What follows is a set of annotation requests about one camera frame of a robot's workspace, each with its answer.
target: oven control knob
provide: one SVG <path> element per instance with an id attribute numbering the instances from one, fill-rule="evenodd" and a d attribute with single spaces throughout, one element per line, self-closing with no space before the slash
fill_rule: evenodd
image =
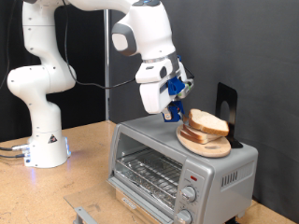
<path id="1" fill-rule="evenodd" d="M 176 215 L 176 222 L 179 224 L 190 224 L 192 222 L 192 217 L 190 213 L 187 210 L 181 210 L 177 215 Z"/>
<path id="2" fill-rule="evenodd" d="M 179 193 L 188 202 L 190 202 L 190 203 L 194 202 L 196 193 L 195 193 L 195 189 L 193 189 L 193 187 L 186 187 L 185 189 L 182 189 Z"/>

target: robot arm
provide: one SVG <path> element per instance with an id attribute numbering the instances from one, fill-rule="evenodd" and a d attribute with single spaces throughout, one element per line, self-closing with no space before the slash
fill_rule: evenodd
<path id="1" fill-rule="evenodd" d="M 163 112 L 164 120 L 178 121 L 184 113 L 179 100 L 193 88 L 184 67 L 178 61 L 172 31 L 164 5 L 159 0 L 141 0 L 130 7 L 126 16 L 112 29 L 117 51 L 126 56 L 141 54 L 135 78 L 146 111 Z"/>
<path id="2" fill-rule="evenodd" d="M 137 74 L 143 105 L 150 114 L 163 112 L 165 121 L 178 121 L 184 113 L 180 99 L 193 87 L 172 43 L 169 20 L 159 0 L 65 0 L 83 10 L 115 9 L 126 16 L 112 29 L 115 48 L 131 56 L 141 54 Z M 55 35 L 54 11 L 62 0 L 24 0 L 22 23 L 24 44 L 40 58 L 41 65 L 12 70 L 7 78 L 10 91 L 29 108 L 32 136 L 25 145 L 25 165 L 54 167 L 68 157 L 62 135 L 61 112 L 47 101 L 46 94 L 75 86 L 68 64 L 59 54 Z"/>

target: bread slice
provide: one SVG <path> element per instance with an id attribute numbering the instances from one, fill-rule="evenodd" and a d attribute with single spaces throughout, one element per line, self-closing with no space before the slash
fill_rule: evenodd
<path id="1" fill-rule="evenodd" d="M 220 136 L 227 136 L 229 133 L 226 121 L 199 109 L 190 110 L 189 125 L 204 133 L 212 133 Z"/>
<path id="2" fill-rule="evenodd" d="M 198 139 L 198 138 L 195 138 L 195 137 L 189 135 L 183 129 L 180 130 L 180 136 L 182 136 L 182 137 L 184 137 L 184 138 L 186 138 L 186 139 L 188 139 L 190 141 L 193 141 L 194 143 L 199 143 L 199 144 L 206 144 L 208 142 L 214 141 L 214 140 L 216 140 L 216 139 L 218 139 L 218 138 L 221 137 L 221 136 L 217 136 L 216 138 L 206 138 L 206 139 L 201 140 L 201 139 Z"/>
<path id="3" fill-rule="evenodd" d="M 197 129 L 194 129 L 190 125 L 183 124 L 183 130 L 188 133 L 188 135 L 197 138 L 199 140 L 205 140 L 205 139 L 216 139 L 219 138 L 216 134 L 211 133 L 203 133 L 202 131 L 199 131 Z"/>

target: bread crust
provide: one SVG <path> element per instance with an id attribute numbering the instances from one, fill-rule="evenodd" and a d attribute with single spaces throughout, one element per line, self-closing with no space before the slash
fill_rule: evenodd
<path id="1" fill-rule="evenodd" d="M 192 120 L 192 109 L 189 112 L 189 125 L 192 126 L 194 129 L 200 130 L 204 133 L 212 133 L 212 134 L 220 135 L 223 137 L 227 136 L 229 133 L 229 131 L 211 129 L 211 128 L 205 127 L 199 123 L 196 123 L 194 120 Z"/>
<path id="2" fill-rule="evenodd" d="M 183 124 L 183 130 L 190 136 L 197 138 L 199 140 L 205 140 L 205 139 L 215 139 L 218 138 L 215 134 L 210 133 L 204 133 L 202 131 L 199 131 L 196 129 L 196 131 L 201 132 L 203 135 L 195 133 L 193 130 L 191 130 L 191 127 L 188 127 L 187 125 Z"/>
<path id="3" fill-rule="evenodd" d="M 186 134 L 186 133 L 183 132 L 183 131 L 180 131 L 180 135 L 181 135 L 182 137 L 184 137 L 184 138 L 190 140 L 190 141 L 193 141 L 194 143 L 206 144 L 206 143 L 209 142 L 208 139 L 200 140 L 200 139 L 198 139 L 198 138 L 194 138 L 193 136 L 190 136 L 190 135 Z"/>

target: black wire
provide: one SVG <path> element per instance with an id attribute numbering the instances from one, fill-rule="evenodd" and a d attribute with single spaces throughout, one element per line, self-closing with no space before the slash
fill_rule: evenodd
<path id="1" fill-rule="evenodd" d="M 63 0 L 64 2 L 64 7 L 65 7 L 65 12 L 66 12 L 66 25 L 65 25 L 65 36 L 64 36 L 64 54 L 65 54 L 65 60 L 66 60 L 66 63 L 67 63 L 67 66 L 68 66 L 68 70 L 72 76 L 72 78 L 79 84 L 79 85 L 82 85 L 82 86 L 96 86 L 96 87 L 99 87 L 101 89 L 104 89 L 104 90 L 109 90 L 109 89 L 113 89 L 113 88 L 116 88 L 116 87 L 119 87 L 119 86 L 122 86 L 124 84 L 128 84 L 130 82 L 133 82 L 135 81 L 135 78 L 131 79 L 131 80 L 128 80 L 128 81 L 125 81 L 125 82 L 122 82 L 120 84 L 117 84 L 115 86 L 111 86 L 111 87 L 104 87 L 104 86 L 101 86 L 99 84 L 96 84 L 96 83 L 82 83 L 82 82 L 79 82 L 73 75 L 73 72 L 71 70 L 71 67 L 69 65 L 69 62 L 68 62 L 68 57 L 67 57 L 67 29 L 68 29 L 68 10 L 67 10 L 67 7 L 66 7 L 66 3 L 65 1 Z"/>
<path id="2" fill-rule="evenodd" d="M 184 65 L 184 68 L 189 72 L 189 74 L 192 76 L 192 78 L 194 79 L 195 76 L 193 75 L 193 73 Z"/>
<path id="3" fill-rule="evenodd" d="M 3 78 L 3 81 L 2 81 L 1 86 L 0 86 L 0 90 L 2 89 L 4 83 L 7 80 L 9 67 L 10 67 L 10 59 L 9 59 L 9 51 L 8 51 L 9 50 L 9 38 L 10 38 L 10 26 L 11 26 L 13 11 L 15 10 L 16 2 L 17 2 L 17 0 L 13 1 L 12 8 L 11 8 L 11 11 L 10 11 L 10 18 L 9 18 L 8 28 L 7 28 L 7 73 L 6 73 L 5 77 Z"/>
<path id="4" fill-rule="evenodd" d="M 4 156 L 4 155 L 0 155 L 0 157 L 3 157 L 3 158 L 22 158 L 22 157 L 25 157 L 24 154 L 19 154 L 19 155 L 16 155 L 16 156 Z"/>
<path id="5" fill-rule="evenodd" d="M 10 147 L 0 147 L 0 150 L 2 150 L 2 151 L 12 151 L 12 148 L 10 148 Z"/>

